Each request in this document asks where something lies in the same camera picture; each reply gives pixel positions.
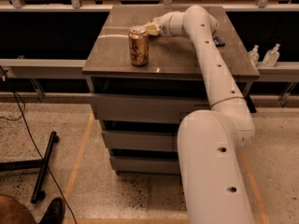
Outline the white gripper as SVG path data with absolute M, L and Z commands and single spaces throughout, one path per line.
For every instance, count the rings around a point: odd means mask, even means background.
M 145 28 L 149 35 L 154 36 L 186 36 L 183 27 L 183 17 L 183 12 L 168 12 L 163 16 L 154 18 L 153 22 L 146 23 Z

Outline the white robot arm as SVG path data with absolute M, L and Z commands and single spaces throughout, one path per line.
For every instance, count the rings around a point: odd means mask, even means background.
M 146 24 L 152 35 L 186 36 L 194 46 L 210 108 L 178 128 L 178 160 L 189 224 L 255 224 L 238 164 L 255 126 L 247 103 L 213 41 L 218 21 L 204 8 L 168 12 Z

